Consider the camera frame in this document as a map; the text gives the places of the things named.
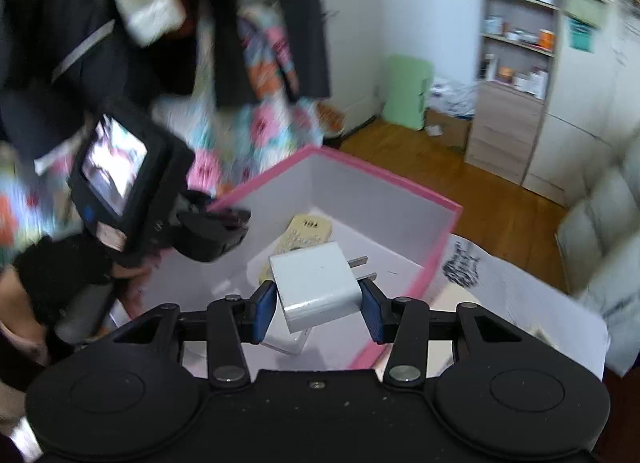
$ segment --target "pink box rim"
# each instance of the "pink box rim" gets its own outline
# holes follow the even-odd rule
[[[348,165],[352,168],[356,168],[358,170],[366,172],[369,175],[389,182],[392,185],[398,186],[399,188],[402,188],[406,191],[412,192],[413,194],[416,194],[423,199],[427,199],[442,207],[445,207],[454,213],[454,218],[451,220],[447,228],[444,229],[440,234],[436,247],[430,250],[429,255],[422,264],[422,270],[413,281],[409,291],[407,292],[408,297],[412,297],[413,299],[421,299],[421,297],[424,295],[425,290],[429,286],[431,279],[433,279],[436,270],[438,269],[440,258],[442,257],[442,252],[444,251],[444,247],[447,244],[447,239],[453,232],[453,229],[456,226],[460,215],[462,214],[462,206],[438,194],[437,192],[428,189],[427,187],[418,185],[417,183],[393,174],[388,170],[376,167],[361,159],[350,156],[349,154],[345,154],[343,152],[339,152],[332,148],[306,146],[297,151],[295,154],[289,156],[287,159],[278,163],[274,167],[263,172],[259,176],[256,176],[252,180],[243,183],[242,185],[239,185],[234,191],[230,192],[229,194],[222,196],[222,198],[218,199],[210,206],[210,210],[216,211],[222,210],[223,208],[232,207],[240,200],[251,194],[251,192],[254,192],[263,185],[266,185],[268,182],[272,181],[280,174],[284,173],[294,165],[300,163],[302,160],[305,160],[312,155],[324,156]],[[361,349],[360,353],[355,357],[349,368],[371,368],[380,357],[380,354],[383,353],[384,349],[384,346],[379,346],[371,341],[369,345]]]

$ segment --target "wooden floor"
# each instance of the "wooden floor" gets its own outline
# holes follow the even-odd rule
[[[456,234],[565,291],[554,237],[565,214],[561,206],[464,163],[424,131],[382,120],[348,138],[341,151],[459,203],[464,212]]]

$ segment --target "beige remote control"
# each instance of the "beige remote control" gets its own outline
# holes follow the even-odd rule
[[[289,223],[287,231],[280,238],[276,249],[271,255],[280,255],[291,250],[314,247],[326,243],[333,230],[331,221],[320,216],[309,214],[297,214]],[[273,273],[267,261],[260,272],[259,284],[264,281],[272,281]]]

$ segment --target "pink box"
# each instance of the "pink box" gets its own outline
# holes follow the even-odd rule
[[[420,299],[462,212],[458,204],[390,172],[332,149],[310,147],[239,186],[212,208],[226,207],[252,212],[242,245],[211,265],[170,253],[148,284],[145,308],[175,302],[183,311],[194,311],[230,293],[249,297],[260,269],[298,213],[330,218],[332,241],[348,259],[369,257],[366,266],[356,269],[357,276],[376,272],[376,284],[386,296]],[[198,374],[206,367],[206,349],[191,344],[184,364]],[[364,369],[383,351],[371,341],[360,314],[315,327],[298,356],[264,346],[243,348],[253,376],[262,368]]]

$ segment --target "display screen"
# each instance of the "display screen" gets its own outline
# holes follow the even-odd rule
[[[110,116],[103,116],[82,164],[82,173],[119,216],[145,156],[144,143]]]

